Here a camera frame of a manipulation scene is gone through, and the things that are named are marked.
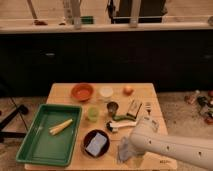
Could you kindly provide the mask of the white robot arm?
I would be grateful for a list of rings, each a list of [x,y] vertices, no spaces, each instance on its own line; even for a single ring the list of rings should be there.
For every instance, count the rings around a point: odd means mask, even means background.
[[[152,152],[213,171],[213,140],[158,133],[159,123],[142,117],[129,136],[133,149]]]

